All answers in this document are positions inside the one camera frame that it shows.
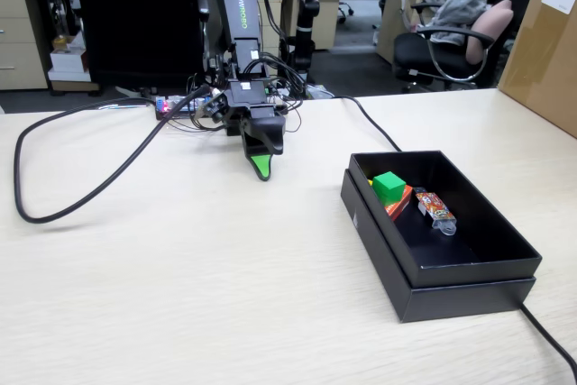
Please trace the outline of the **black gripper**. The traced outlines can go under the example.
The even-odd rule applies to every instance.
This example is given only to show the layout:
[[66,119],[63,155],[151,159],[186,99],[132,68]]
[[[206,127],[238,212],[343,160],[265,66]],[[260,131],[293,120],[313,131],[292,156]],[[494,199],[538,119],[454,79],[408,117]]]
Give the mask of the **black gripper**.
[[263,81],[233,81],[224,92],[227,135],[242,133],[244,156],[257,177],[268,181],[273,154],[284,151],[286,120],[268,102]]

